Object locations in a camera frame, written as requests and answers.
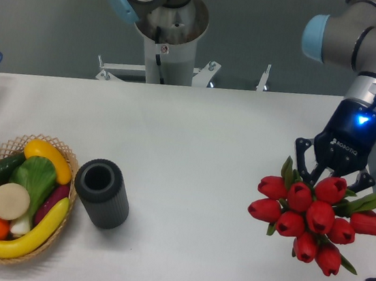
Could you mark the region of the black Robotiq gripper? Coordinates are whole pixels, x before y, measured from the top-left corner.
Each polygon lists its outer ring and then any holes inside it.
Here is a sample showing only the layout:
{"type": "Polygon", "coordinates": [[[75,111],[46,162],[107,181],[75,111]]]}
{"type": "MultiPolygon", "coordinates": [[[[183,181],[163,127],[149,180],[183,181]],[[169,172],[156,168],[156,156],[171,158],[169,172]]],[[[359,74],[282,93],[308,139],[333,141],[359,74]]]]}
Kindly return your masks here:
{"type": "Polygon", "coordinates": [[[296,168],[310,186],[315,186],[325,168],[332,170],[328,183],[330,189],[346,193],[359,193],[375,184],[369,172],[363,170],[376,143],[376,110],[345,99],[340,102],[324,130],[315,136],[316,166],[309,172],[306,151],[312,139],[295,140],[296,168]]]}

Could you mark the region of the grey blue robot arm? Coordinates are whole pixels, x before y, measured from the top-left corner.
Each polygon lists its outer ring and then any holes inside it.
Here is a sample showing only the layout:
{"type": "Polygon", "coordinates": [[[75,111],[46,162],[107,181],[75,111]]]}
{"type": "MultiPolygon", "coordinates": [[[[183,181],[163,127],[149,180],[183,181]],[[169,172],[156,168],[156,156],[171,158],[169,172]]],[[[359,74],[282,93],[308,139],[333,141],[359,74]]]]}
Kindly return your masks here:
{"type": "MultiPolygon", "coordinates": [[[[367,172],[376,143],[376,0],[345,0],[338,17],[314,16],[302,33],[305,56],[349,67],[356,79],[328,124],[313,139],[296,140],[296,165],[303,181],[317,183],[324,170],[343,177],[356,173],[353,192],[372,187],[367,172]]],[[[201,0],[108,0],[115,14],[133,24],[144,39],[148,83],[206,86],[217,65],[194,69],[198,40],[208,27],[201,0]]]]}

